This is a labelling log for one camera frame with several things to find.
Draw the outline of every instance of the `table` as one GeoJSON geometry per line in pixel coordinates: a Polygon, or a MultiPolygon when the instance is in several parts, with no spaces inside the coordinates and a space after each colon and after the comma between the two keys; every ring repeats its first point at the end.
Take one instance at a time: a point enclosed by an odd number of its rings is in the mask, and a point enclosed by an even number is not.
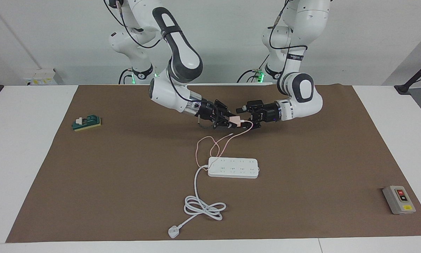
{"type": "MultiPolygon", "coordinates": [[[[0,252],[421,252],[421,236],[5,244],[76,89],[7,86],[0,94],[0,252]]],[[[391,86],[354,89],[421,202],[421,109],[391,86]]]]}

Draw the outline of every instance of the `white power strip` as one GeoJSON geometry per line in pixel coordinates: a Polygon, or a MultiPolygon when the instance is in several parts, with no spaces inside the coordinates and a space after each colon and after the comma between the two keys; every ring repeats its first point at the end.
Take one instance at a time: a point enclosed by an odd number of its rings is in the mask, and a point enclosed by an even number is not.
{"type": "Polygon", "coordinates": [[[259,167],[257,160],[252,158],[210,157],[209,176],[234,177],[234,178],[257,178],[259,167]]]}

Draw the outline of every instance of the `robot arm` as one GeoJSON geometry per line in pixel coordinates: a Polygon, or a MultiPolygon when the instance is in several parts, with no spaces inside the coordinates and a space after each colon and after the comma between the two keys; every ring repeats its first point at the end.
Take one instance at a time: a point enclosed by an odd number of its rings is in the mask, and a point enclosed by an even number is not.
{"type": "MultiPolygon", "coordinates": [[[[125,13],[130,10],[131,15],[128,18],[130,24],[140,27],[140,29],[131,31],[136,35],[139,44],[149,42],[154,38],[153,34],[160,32],[170,46],[172,57],[167,68],[161,72],[159,77],[150,78],[149,96],[151,100],[169,109],[185,112],[204,120],[211,120],[214,123],[214,128],[218,125],[236,127],[228,121],[228,117],[234,116],[234,114],[231,114],[223,103],[218,100],[215,103],[209,102],[200,94],[188,90],[187,83],[201,75],[203,62],[186,39],[170,11],[164,8],[159,0],[113,1],[115,1],[115,6],[120,9],[122,18],[126,18],[125,13]]],[[[111,40],[117,36],[119,34],[111,36],[111,40]]],[[[138,66],[144,68],[148,66],[152,68],[151,62],[149,65],[147,64],[149,58],[143,58],[146,54],[145,51],[138,48],[137,45],[130,44],[131,40],[132,38],[120,39],[119,43],[111,42],[111,44],[117,52],[127,55],[131,62],[137,62],[138,66]]]]}
{"type": "Polygon", "coordinates": [[[299,72],[307,46],[323,32],[329,16],[330,0],[286,0],[283,20],[287,24],[263,32],[262,41],[270,51],[265,72],[275,81],[280,93],[288,96],[270,104],[249,101],[238,113],[250,112],[255,128],[260,122],[285,121],[313,115],[323,107],[313,78],[299,72]]]}

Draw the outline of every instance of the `power plug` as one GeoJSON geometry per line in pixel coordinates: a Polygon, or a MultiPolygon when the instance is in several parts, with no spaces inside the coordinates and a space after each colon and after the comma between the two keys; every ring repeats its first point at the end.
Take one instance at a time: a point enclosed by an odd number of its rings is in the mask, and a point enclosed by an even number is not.
{"type": "Polygon", "coordinates": [[[168,229],[168,235],[174,239],[175,237],[177,237],[179,234],[179,228],[178,226],[172,226],[170,227],[170,229],[168,229]]]}

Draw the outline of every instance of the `power outlet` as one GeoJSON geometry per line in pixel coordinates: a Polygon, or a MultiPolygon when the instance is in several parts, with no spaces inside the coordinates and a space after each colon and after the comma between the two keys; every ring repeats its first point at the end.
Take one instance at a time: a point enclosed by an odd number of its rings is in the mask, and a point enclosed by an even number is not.
{"type": "Polygon", "coordinates": [[[24,76],[25,85],[59,85],[62,78],[54,69],[27,70],[24,76]]]}
{"type": "Polygon", "coordinates": [[[259,167],[257,160],[252,158],[210,157],[209,176],[232,178],[257,178],[259,167]]]}

